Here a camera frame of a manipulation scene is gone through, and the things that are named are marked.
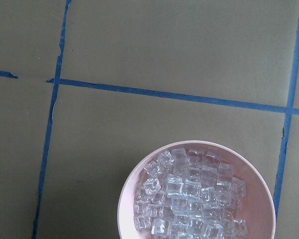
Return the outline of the clear ice cubes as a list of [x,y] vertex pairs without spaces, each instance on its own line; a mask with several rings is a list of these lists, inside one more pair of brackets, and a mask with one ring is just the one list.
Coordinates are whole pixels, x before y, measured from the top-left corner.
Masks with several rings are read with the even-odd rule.
[[134,197],[134,225],[157,239],[242,239],[246,184],[210,151],[176,148],[149,161]]

